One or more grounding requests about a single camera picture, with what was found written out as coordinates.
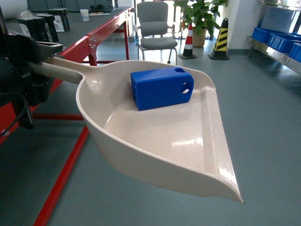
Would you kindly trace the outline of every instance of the stainless steel shelf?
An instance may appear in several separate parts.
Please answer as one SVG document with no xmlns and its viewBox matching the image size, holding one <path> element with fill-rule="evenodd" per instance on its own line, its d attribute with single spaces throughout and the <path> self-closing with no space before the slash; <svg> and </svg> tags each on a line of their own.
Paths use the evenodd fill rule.
<svg viewBox="0 0 301 226">
<path fill-rule="evenodd" d="M 269 56 L 270 58 L 278 61 L 282 65 L 287 66 L 294 72 L 301 74 L 301 63 L 290 58 L 288 55 L 278 52 L 273 48 L 259 42 L 252 37 L 248 36 L 246 41 L 255 49 L 259 50 L 260 52 L 264 53 L 265 55 Z"/>
<path fill-rule="evenodd" d="M 257 0 L 263 6 L 289 9 L 301 12 L 301 1 L 299 0 Z"/>
</svg>

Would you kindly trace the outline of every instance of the chair seat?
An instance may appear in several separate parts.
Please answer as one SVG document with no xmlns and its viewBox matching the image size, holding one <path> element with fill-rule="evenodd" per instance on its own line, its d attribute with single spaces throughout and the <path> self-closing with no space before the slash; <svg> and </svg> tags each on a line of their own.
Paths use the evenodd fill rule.
<svg viewBox="0 0 301 226">
<path fill-rule="evenodd" d="M 141 39 L 141 47 L 147 50 L 173 49 L 177 45 L 177 41 L 170 37 Z"/>
</svg>

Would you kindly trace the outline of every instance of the potted plant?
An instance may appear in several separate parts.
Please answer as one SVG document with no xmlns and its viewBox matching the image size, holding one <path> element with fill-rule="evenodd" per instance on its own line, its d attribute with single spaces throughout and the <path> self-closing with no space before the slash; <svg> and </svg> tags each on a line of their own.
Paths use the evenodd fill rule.
<svg viewBox="0 0 301 226">
<path fill-rule="evenodd" d="M 214 28 L 220 29 L 214 15 L 221 16 L 218 7 L 226 6 L 228 0 L 183 0 L 177 1 L 175 6 L 183 7 L 184 4 L 184 22 L 186 26 L 189 23 L 193 26 L 193 46 L 202 47 L 205 43 L 206 31 L 213 35 Z"/>
</svg>

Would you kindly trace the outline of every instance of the plant pot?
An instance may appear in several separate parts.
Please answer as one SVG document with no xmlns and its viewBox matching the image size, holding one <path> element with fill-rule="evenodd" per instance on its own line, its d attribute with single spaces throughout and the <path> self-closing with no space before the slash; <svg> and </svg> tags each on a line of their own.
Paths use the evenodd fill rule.
<svg viewBox="0 0 301 226">
<path fill-rule="evenodd" d="M 193 47 L 203 47 L 205 44 L 207 29 L 203 29 L 201 34 L 197 34 L 196 31 L 193 30 L 192 33 L 192 45 Z"/>
</svg>

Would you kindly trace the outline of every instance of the black cable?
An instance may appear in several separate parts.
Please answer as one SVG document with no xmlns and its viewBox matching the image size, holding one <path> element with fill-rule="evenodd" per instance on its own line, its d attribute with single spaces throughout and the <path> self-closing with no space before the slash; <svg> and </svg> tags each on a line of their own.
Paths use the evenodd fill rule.
<svg viewBox="0 0 301 226">
<path fill-rule="evenodd" d="M 0 93 L 0 97 L 1 96 L 11 97 L 11 101 L 19 97 L 24 101 L 24 107 L 21 113 L 15 118 L 15 120 L 9 125 L 9 127 L 7 127 L 3 132 L 1 132 L 0 137 L 4 136 L 10 130 L 10 128 L 12 128 L 27 113 L 28 108 L 27 100 L 21 93 Z"/>
</svg>

